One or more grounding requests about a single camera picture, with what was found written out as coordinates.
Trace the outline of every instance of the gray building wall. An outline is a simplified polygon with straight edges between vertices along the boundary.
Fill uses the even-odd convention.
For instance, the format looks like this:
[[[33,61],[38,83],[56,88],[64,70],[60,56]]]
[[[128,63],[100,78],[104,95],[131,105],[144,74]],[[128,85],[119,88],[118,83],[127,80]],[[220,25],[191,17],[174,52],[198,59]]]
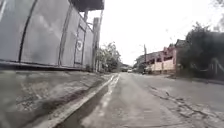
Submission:
[[[92,66],[93,32],[74,6],[69,9],[68,0],[5,2],[0,10],[0,62]]]
[[[23,29],[34,0],[0,0],[0,59],[18,61]]]
[[[84,56],[83,56],[83,66],[92,66],[92,59],[93,59],[93,32],[92,30],[87,27],[86,29],[86,39],[84,45]]]
[[[22,62],[57,65],[67,0],[38,0],[23,47]]]

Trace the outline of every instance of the balcony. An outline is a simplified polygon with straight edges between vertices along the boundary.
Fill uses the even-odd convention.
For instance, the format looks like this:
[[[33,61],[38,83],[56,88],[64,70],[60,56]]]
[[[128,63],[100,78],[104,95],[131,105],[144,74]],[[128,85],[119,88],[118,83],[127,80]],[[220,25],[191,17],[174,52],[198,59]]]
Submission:
[[[104,0],[71,0],[79,12],[103,10]]]

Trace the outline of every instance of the curb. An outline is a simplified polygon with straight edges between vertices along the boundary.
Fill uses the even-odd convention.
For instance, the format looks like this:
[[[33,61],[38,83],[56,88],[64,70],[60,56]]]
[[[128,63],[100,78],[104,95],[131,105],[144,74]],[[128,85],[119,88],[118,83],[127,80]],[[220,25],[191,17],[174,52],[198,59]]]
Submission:
[[[31,124],[26,125],[24,128],[55,128],[61,123],[63,123],[68,117],[70,117],[73,113],[75,113],[77,110],[81,109],[82,106],[85,104],[88,104],[88,102],[93,99],[97,94],[101,93],[103,90],[105,90],[105,87],[107,87],[108,84],[110,84],[113,79],[117,75],[112,75],[110,79],[106,82],[104,82],[102,85],[90,90],[86,95],[73,100],[49,115],[46,115],[42,118],[37,119]]]

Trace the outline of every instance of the street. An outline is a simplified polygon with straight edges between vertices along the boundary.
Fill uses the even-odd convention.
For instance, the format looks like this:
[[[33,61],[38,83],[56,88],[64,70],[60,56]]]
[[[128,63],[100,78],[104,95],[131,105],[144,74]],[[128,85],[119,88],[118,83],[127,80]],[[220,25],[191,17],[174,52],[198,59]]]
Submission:
[[[85,128],[221,128],[224,86],[121,73]]]

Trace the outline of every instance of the car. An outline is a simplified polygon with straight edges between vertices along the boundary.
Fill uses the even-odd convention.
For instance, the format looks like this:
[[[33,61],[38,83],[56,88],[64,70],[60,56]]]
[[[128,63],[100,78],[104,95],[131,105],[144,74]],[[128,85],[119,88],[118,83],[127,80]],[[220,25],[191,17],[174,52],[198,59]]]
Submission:
[[[128,73],[131,73],[131,72],[132,72],[132,70],[131,70],[131,69],[129,69],[129,70],[128,70]]]

